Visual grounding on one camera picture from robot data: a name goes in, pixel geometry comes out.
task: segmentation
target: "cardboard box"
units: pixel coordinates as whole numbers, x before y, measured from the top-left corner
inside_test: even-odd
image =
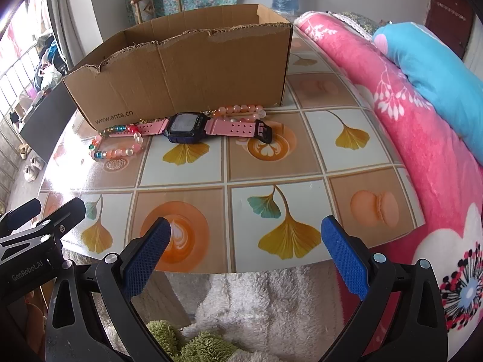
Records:
[[[222,105],[279,106],[292,26],[263,5],[158,17],[94,49],[64,82],[97,130]]]

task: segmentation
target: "watch screen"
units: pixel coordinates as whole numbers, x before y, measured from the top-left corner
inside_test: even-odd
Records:
[[[171,125],[170,130],[172,132],[190,132],[195,127],[197,114],[180,114],[176,117],[175,121]]]

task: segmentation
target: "pink beaded bracelet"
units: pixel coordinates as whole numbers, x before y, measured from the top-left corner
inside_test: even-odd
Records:
[[[132,133],[134,136],[135,143],[129,148],[118,148],[116,150],[110,151],[98,151],[97,148],[102,143],[103,138],[107,137],[110,133],[113,132],[128,132]],[[92,143],[89,145],[90,156],[92,159],[111,159],[111,158],[119,158],[121,156],[132,156],[137,152],[141,152],[142,150],[142,143],[143,138],[139,129],[136,125],[115,125],[111,126],[110,128],[104,129],[100,135],[97,135]]]
[[[227,118],[227,116],[231,116],[233,114],[239,114],[239,113],[253,113],[249,117],[245,118],[240,118],[239,120],[236,118]],[[216,112],[213,113],[214,118],[219,118],[219,119],[229,119],[230,121],[236,121],[236,122],[254,122],[256,119],[261,119],[265,118],[267,113],[263,109],[263,106],[255,106],[255,105],[234,105],[234,106],[221,106],[216,110]]]

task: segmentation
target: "ginkgo leaf print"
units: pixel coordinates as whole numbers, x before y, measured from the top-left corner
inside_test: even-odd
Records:
[[[206,143],[178,144],[163,156],[163,160],[176,165],[193,163],[204,154],[208,153],[210,146]]]
[[[273,201],[273,194],[275,193],[275,187],[268,196],[252,196],[249,197],[248,204],[252,207],[253,212],[260,215],[262,218],[279,218],[281,217],[280,208]]]
[[[84,242],[91,252],[96,252],[97,254],[102,253],[113,245],[113,237],[101,223],[102,207],[104,205],[102,195],[96,202],[89,202],[90,216],[88,217],[92,220],[96,219],[97,203],[99,200],[101,201],[101,209],[99,210],[99,217],[96,223],[94,223],[88,229],[85,229],[81,234],[82,242]]]
[[[350,148],[351,150],[358,150],[364,148],[370,139],[366,131],[356,128],[350,128],[339,118],[338,115],[327,110],[330,114],[336,117],[342,124],[342,132],[335,140],[335,145],[342,148]]]
[[[282,260],[304,257],[308,252],[321,243],[320,231],[312,226],[296,221],[290,215],[288,203],[278,186],[274,185],[281,195],[285,206],[283,222],[265,234],[258,242],[258,247],[270,254],[276,254]]]
[[[293,65],[310,66],[310,65],[317,64],[317,60],[313,60],[311,58],[303,58],[296,54],[294,54],[294,56],[296,56],[298,60],[294,62]]]

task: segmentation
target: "smartwatch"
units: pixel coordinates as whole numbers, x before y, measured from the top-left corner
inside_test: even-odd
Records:
[[[254,122],[234,122],[210,118],[203,113],[178,113],[156,122],[136,125],[142,136],[165,135],[171,143],[194,144],[208,135],[255,138],[270,144],[272,129],[262,120]],[[127,132],[115,132],[110,136],[130,136]]]

